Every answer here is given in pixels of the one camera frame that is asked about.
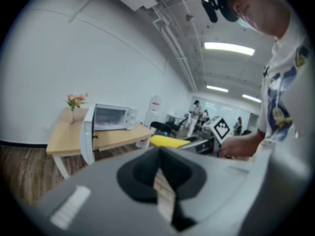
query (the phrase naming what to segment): face mask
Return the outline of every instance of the face mask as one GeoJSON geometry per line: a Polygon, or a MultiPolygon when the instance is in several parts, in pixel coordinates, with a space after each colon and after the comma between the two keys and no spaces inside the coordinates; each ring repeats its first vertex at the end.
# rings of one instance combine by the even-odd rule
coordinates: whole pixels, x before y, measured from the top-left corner
{"type": "Polygon", "coordinates": [[[240,24],[240,26],[244,27],[244,28],[250,28],[252,30],[257,31],[255,28],[251,27],[249,24],[247,24],[245,21],[243,21],[242,19],[239,18],[239,20],[237,20],[237,22],[240,24]]]}

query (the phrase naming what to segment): ceiling light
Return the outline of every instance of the ceiling light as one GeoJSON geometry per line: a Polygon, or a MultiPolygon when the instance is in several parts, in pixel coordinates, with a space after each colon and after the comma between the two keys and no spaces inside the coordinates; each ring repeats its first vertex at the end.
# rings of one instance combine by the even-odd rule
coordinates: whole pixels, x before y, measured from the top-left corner
{"type": "Polygon", "coordinates": [[[229,111],[232,111],[232,109],[227,108],[227,107],[222,107],[222,108],[224,108],[224,109],[226,109],[226,110],[229,110],[229,111]]]}
{"type": "Polygon", "coordinates": [[[255,101],[255,102],[261,103],[261,100],[255,98],[255,97],[252,97],[252,96],[249,96],[249,95],[246,95],[246,94],[243,94],[242,96],[243,96],[243,98],[246,98],[246,99],[248,99],[248,100],[253,100],[253,101],[255,101]]]}
{"type": "Polygon", "coordinates": [[[206,105],[206,108],[212,108],[214,111],[216,111],[216,110],[217,110],[215,107],[212,107],[212,106],[207,106],[207,105],[206,105]]]}
{"type": "Polygon", "coordinates": [[[228,92],[228,90],[225,88],[218,88],[218,87],[213,87],[213,86],[207,86],[207,89],[213,89],[213,90],[217,90],[221,92],[228,92]]]}
{"type": "Polygon", "coordinates": [[[249,48],[249,47],[245,47],[241,45],[228,44],[228,43],[205,42],[205,48],[212,49],[212,50],[224,50],[224,51],[237,52],[237,53],[242,53],[242,54],[246,54],[250,56],[253,56],[255,53],[255,50],[253,48],[249,48]]]}

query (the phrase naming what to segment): white shirt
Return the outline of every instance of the white shirt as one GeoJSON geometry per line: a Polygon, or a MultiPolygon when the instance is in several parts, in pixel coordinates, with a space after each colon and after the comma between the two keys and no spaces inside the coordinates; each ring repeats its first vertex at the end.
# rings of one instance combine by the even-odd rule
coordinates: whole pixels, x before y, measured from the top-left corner
{"type": "Polygon", "coordinates": [[[200,113],[200,110],[201,110],[201,107],[199,106],[199,107],[195,107],[194,109],[193,109],[193,112],[192,112],[192,114],[191,114],[191,118],[192,119],[198,119],[199,118],[199,113],[200,113]]]}
{"type": "Polygon", "coordinates": [[[266,133],[266,139],[280,142],[288,136],[295,137],[292,118],[281,101],[281,96],[301,71],[310,65],[308,58],[311,45],[301,22],[293,12],[288,29],[274,45],[272,53],[272,59],[263,69],[258,129],[266,133]]]}

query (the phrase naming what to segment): man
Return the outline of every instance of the man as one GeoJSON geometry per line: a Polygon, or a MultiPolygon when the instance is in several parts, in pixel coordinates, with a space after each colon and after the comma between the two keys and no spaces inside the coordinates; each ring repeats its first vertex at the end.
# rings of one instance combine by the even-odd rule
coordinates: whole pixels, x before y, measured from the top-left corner
{"type": "Polygon", "coordinates": [[[196,125],[199,117],[202,116],[201,107],[199,106],[199,101],[195,100],[194,105],[196,105],[196,106],[193,109],[193,112],[191,114],[191,123],[189,126],[189,131],[188,131],[187,137],[190,137],[192,135],[193,130],[195,128],[195,125],[196,125]]]}
{"type": "Polygon", "coordinates": [[[240,136],[242,133],[242,118],[238,117],[237,122],[235,123],[235,125],[233,126],[234,128],[234,135],[235,136],[240,136]]]}
{"type": "Polygon", "coordinates": [[[296,136],[281,96],[310,66],[308,58],[312,50],[298,17],[282,0],[218,0],[218,4],[227,20],[241,20],[277,41],[272,49],[273,57],[263,69],[258,130],[227,138],[220,151],[220,156],[253,156],[264,139],[274,144],[296,136]]]}

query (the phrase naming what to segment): flower vase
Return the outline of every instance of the flower vase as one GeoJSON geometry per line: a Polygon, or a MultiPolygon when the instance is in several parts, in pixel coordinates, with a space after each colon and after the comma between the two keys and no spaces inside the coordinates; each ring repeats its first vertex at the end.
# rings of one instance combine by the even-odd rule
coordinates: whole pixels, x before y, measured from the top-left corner
{"type": "Polygon", "coordinates": [[[74,119],[74,110],[71,110],[71,116],[70,116],[70,124],[75,123],[75,119],[74,119]]]}

